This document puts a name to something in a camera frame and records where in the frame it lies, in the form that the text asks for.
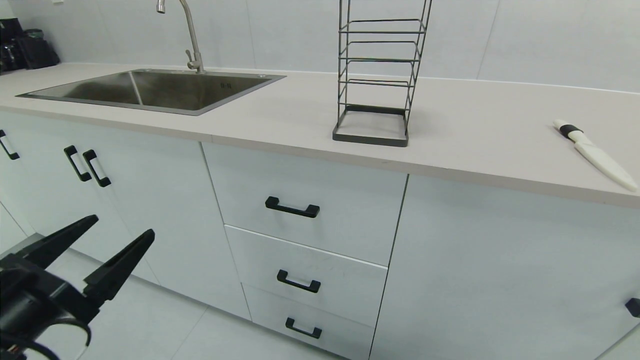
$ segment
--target countertop edge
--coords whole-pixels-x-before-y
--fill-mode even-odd
[[[364,166],[377,168],[380,170],[402,172],[410,175],[437,177],[443,180],[491,186],[494,188],[504,188],[520,192],[535,193],[538,195],[561,197],[570,200],[595,202],[599,204],[621,206],[624,208],[640,209],[640,200],[638,199],[638,197],[633,195],[603,192],[593,189],[577,188],[574,186],[544,183],[541,181],[517,179],[514,177],[484,174],[479,172],[469,172],[451,168],[417,165],[413,163],[383,160],[366,156],[343,154],[339,152],[329,152],[302,147],[291,147],[288,145],[280,145],[276,143],[228,138],[224,136],[214,135],[212,136],[210,142],[220,145],[242,147],[244,149],[250,150],[276,152],[279,154],[302,156],[305,158],[314,158],[337,163],[344,163],[347,165]]]
[[[625,195],[622,193],[603,192],[599,190],[577,188],[574,186],[544,183],[541,181],[531,181],[526,179],[517,179],[494,174],[484,174],[479,172],[470,172],[451,168],[432,167],[429,165],[418,165],[414,163],[405,163],[401,161],[383,160],[379,158],[371,158],[367,156],[344,154],[341,152],[331,152],[318,149],[309,149],[304,147],[293,147],[290,145],[282,145],[277,143],[259,142],[255,140],[247,140],[240,138],[230,138],[227,136],[218,136],[203,134],[191,131],[183,131],[176,129],[167,129],[157,126],[148,126],[141,124],[131,124],[119,121],[111,121],[106,119],[97,119],[91,117],[80,117],[75,115],[66,115],[61,113],[53,113],[40,110],[31,110],[25,108],[13,108],[7,105],[0,105],[0,111],[8,111],[13,113],[22,113],[25,115],[37,115],[56,120],[66,120],[95,126],[106,126],[115,129],[123,129],[129,131],[137,131],[140,133],[149,133],[153,135],[169,136],[174,138],[183,138],[198,142],[210,142],[220,145],[228,145],[242,147],[245,149],[275,152],[279,154],[302,156],[306,158],[315,158],[326,161],[344,163],[348,165],[364,166],[370,168],[378,168],[381,170],[389,170],[402,172],[405,174],[437,177],[440,179],[459,181],[462,183],[479,184],[491,186],[495,188],[505,188],[509,190],[535,193],[538,195],[547,195],[560,197],[570,200],[578,200],[584,202],[595,202],[599,204],[607,204],[613,206],[621,206],[624,208],[640,209],[640,199],[634,195]]]

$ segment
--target gray floor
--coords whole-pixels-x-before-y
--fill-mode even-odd
[[[67,251],[48,270],[76,288],[99,266]],[[91,323],[93,341],[82,360],[338,359],[246,320],[174,292],[130,278]],[[39,339],[60,356],[75,359],[84,334],[67,325],[51,327]],[[29,354],[29,360],[43,359]]]

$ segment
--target drawer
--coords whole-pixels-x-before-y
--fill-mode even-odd
[[[388,265],[406,174],[202,145],[226,224]],[[310,218],[267,208],[269,197],[278,206],[319,211]]]
[[[229,225],[225,229],[241,282],[376,326],[385,267]]]
[[[325,313],[250,285],[244,284],[243,287],[254,323],[348,359],[369,358],[373,327]]]

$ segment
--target metal rack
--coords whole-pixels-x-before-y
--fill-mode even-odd
[[[415,93],[416,82],[420,70],[420,61],[424,50],[429,14],[431,13],[431,0],[424,0],[422,15],[419,19],[377,19],[377,20],[351,20],[351,0],[340,0],[340,27],[339,27],[339,67],[338,67],[338,121],[333,129],[333,139],[344,142],[368,143],[373,145],[387,145],[406,147],[409,142],[408,123]],[[408,29],[398,29],[398,25],[405,25]],[[363,37],[374,39],[360,40]],[[413,58],[352,56],[349,48],[354,44],[378,44],[385,47],[391,44],[405,44],[415,48]],[[367,77],[353,77],[349,73],[351,63],[405,63],[411,68],[408,79],[371,79]],[[371,104],[355,104],[348,101],[350,85],[389,86],[393,88],[406,88],[404,106],[387,107]],[[404,128],[404,134],[399,138],[385,138],[366,135],[340,134],[340,126],[349,113],[377,113],[397,115]]]

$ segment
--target knife handle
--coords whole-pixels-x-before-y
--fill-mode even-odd
[[[560,133],[564,135],[565,138],[570,139],[575,143],[586,143],[589,145],[593,145],[593,142],[589,140],[589,138],[584,134],[584,132],[582,132],[582,130],[564,120],[555,120],[554,127],[558,131],[560,131]]]

